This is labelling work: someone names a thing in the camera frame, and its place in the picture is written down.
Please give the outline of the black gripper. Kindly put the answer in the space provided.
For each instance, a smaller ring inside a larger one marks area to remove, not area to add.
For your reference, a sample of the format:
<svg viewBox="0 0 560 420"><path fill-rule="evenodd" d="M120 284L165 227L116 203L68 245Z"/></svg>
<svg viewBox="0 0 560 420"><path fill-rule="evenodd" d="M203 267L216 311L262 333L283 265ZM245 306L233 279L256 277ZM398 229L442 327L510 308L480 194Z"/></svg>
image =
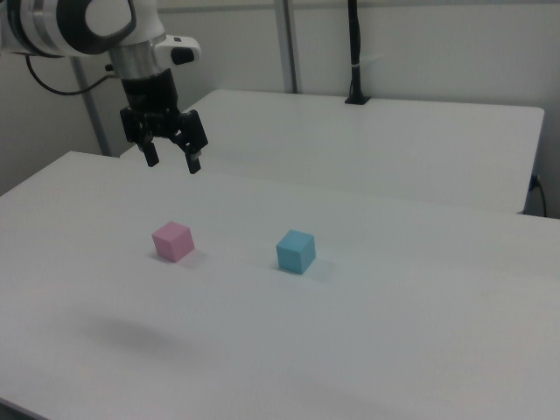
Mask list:
<svg viewBox="0 0 560 420"><path fill-rule="evenodd" d="M191 174L201 169L200 154L208 145L196 110L180 113L172 70L145 79L123 80L129 106L120 110L126 140L144 154L146 163L159 163L153 134L173 134L171 141L184 153Z"/></svg>

